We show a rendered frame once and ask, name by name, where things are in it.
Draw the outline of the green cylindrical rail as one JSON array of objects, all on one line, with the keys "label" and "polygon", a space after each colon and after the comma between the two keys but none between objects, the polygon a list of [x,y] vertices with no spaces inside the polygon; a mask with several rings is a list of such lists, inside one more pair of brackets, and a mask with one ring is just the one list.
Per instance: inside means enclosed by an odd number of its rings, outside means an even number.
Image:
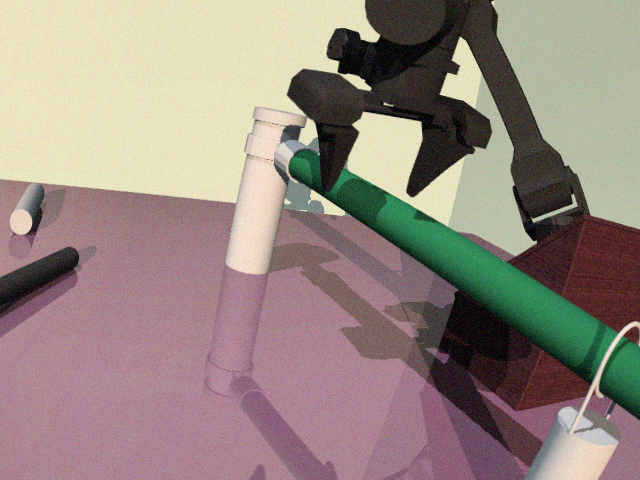
[{"label": "green cylindrical rail", "polygon": [[[330,192],[320,156],[298,151],[288,173],[416,259],[590,385],[618,332],[459,232],[343,168]],[[640,346],[622,336],[599,392],[640,420]]]}]

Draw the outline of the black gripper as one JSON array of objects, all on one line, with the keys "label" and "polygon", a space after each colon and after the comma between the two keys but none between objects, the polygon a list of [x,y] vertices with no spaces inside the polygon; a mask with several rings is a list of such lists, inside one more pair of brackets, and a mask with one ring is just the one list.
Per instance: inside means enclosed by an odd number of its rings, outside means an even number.
[{"label": "black gripper", "polygon": [[315,122],[326,192],[337,183],[360,134],[353,124],[363,112],[421,122],[422,143],[406,189],[415,197],[473,154],[474,147],[486,149],[493,132],[482,113],[463,100],[440,95],[447,73],[458,75],[455,50],[428,42],[400,45],[381,36],[378,43],[385,49],[376,75],[365,80],[371,91],[358,89],[340,74],[302,69],[291,79],[287,96]]}]

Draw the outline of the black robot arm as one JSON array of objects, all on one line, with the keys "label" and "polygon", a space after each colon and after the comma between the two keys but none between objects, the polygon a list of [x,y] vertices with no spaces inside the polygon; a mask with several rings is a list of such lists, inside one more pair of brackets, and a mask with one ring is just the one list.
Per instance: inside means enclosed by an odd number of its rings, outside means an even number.
[{"label": "black robot arm", "polygon": [[[534,114],[497,37],[494,0],[365,0],[369,25],[400,45],[431,43],[456,50],[466,40],[512,141],[512,187],[525,232],[539,243],[577,217],[588,214],[578,175],[543,139]],[[379,39],[378,39],[379,40]],[[357,31],[335,29],[326,56],[338,73],[372,79],[385,46],[360,39]],[[532,219],[572,204],[577,207],[541,221]],[[531,219],[532,218],[532,219]]]}]

